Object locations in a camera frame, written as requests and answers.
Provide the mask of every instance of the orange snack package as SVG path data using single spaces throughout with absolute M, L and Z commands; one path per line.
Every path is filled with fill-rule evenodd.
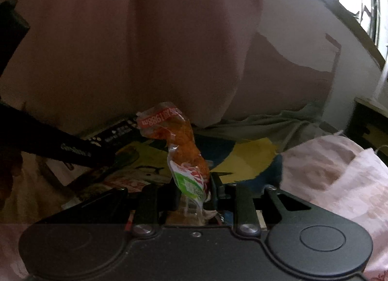
M 143 136 L 167 140 L 168 166 L 177 187 L 202 207 L 210 172 L 195 146 L 190 121 L 170 102 L 160 103 L 137 115 Z

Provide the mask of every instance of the round button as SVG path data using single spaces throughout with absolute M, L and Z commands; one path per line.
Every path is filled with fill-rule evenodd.
M 300 241 L 306 247 L 316 251 L 334 251 L 344 245 L 346 238 L 338 229 L 316 225 L 304 229 L 300 233 Z

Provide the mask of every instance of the pink curtain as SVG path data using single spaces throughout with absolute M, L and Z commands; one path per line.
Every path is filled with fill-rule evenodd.
M 172 101 L 194 124 L 230 105 L 261 0 L 19 0 L 30 23 L 3 76 L 15 107 L 70 133 Z

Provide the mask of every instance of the pink fabric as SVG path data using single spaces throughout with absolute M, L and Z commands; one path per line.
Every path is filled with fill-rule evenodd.
M 0 224 L 0 280 L 19 281 L 28 276 L 19 255 L 19 238 L 28 224 Z
M 19 0 L 31 30 L 3 99 L 70 133 L 172 101 L 206 126 L 228 108 L 261 0 Z
M 281 188 L 364 227 L 374 244 L 364 274 L 386 281 L 388 167 L 372 149 L 342 136 L 315 138 L 282 156 Z

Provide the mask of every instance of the metal screw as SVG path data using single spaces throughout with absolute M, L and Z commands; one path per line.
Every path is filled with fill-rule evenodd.
M 259 231 L 259 227 L 256 224 L 241 224 L 239 226 L 239 232 L 241 235 L 253 236 Z
M 277 188 L 273 185 L 265 185 L 265 188 L 268 190 L 277 190 Z
M 132 231 L 137 236 L 149 236 L 154 232 L 149 224 L 137 224 L 133 227 Z
M 202 233 L 201 232 L 193 232 L 193 233 L 191 233 L 191 236 L 192 237 L 201 237 Z

